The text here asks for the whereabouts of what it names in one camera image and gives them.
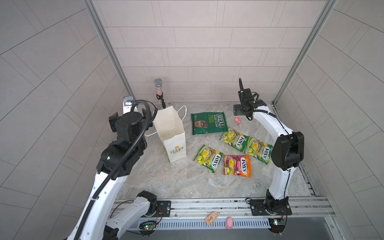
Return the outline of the white illustrated paper bag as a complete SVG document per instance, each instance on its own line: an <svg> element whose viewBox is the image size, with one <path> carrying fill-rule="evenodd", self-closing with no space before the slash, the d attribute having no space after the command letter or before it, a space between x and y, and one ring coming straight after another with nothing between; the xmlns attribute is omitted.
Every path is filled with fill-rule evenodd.
<svg viewBox="0 0 384 240"><path fill-rule="evenodd" d="M169 106L158 110L153 121L170 163L187 156L186 132L183 126L186 114L186 106L182 106L179 111L176 111L173 106Z"/></svg>

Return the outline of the green Fox's candy bag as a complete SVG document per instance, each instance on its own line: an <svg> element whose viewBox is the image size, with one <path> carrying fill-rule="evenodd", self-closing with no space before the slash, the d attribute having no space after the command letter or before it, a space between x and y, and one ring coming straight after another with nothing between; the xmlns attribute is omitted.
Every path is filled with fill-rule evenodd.
<svg viewBox="0 0 384 240"><path fill-rule="evenodd" d="M212 173L215 173L220 161L224 159L224 156L225 155L223 153L204 145L201 147L198 154L194 158L194 162L205 166Z"/></svg>
<svg viewBox="0 0 384 240"><path fill-rule="evenodd" d="M255 138L250 137L245 148L245 154L251 157L255 157L257 160L267 165L271 159L272 150L272 145L263 143Z"/></svg>
<svg viewBox="0 0 384 240"><path fill-rule="evenodd" d="M220 140L243 153L247 147L249 138L250 136L241 134L232 128L228 128L228 130L223 133Z"/></svg>

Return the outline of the dark green Real crisps bag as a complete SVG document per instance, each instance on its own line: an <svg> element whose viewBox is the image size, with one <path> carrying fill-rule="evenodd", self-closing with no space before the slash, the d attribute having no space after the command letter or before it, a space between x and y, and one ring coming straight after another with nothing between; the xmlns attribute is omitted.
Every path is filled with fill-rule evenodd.
<svg viewBox="0 0 384 240"><path fill-rule="evenodd" d="M191 119L193 135L224 133L228 131L228 125L224 112L191 114Z"/></svg>

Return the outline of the orange Fox's candy bag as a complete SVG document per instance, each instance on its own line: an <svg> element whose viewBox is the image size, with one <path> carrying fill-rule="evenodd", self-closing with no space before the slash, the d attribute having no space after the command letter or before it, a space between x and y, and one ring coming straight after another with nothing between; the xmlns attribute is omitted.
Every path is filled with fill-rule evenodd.
<svg viewBox="0 0 384 240"><path fill-rule="evenodd" d="M251 159L248 156L224 157L224 175L251 177Z"/></svg>

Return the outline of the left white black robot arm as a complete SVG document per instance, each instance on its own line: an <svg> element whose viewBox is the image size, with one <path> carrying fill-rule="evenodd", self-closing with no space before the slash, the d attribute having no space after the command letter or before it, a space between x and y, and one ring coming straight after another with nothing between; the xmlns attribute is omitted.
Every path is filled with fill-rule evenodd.
<svg viewBox="0 0 384 240"><path fill-rule="evenodd" d="M157 196L148 191L140 192L115 217L110 214L117 194L147 147L144 133L151 122L149 109L110 117L118 139L101 155L92 191L69 240L118 240L139 218L159 215Z"/></svg>

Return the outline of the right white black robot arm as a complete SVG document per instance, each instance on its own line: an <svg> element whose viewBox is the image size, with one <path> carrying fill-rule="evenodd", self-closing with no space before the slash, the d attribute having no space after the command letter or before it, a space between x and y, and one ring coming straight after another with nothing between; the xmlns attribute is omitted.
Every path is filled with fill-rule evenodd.
<svg viewBox="0 0 384 240"><path fill-rule="evenodd" d="M253 216L291 215L288 189L296 168L304 158L304 135L285 126L270 111L267 104L259 99L259 94L245 89L242 83L238 95L240 104L234 105L234 115L253 117L264 126L275 141L271 152L275 171L266 198L264 200L247 198L246 202L250 205Z"/></svg>

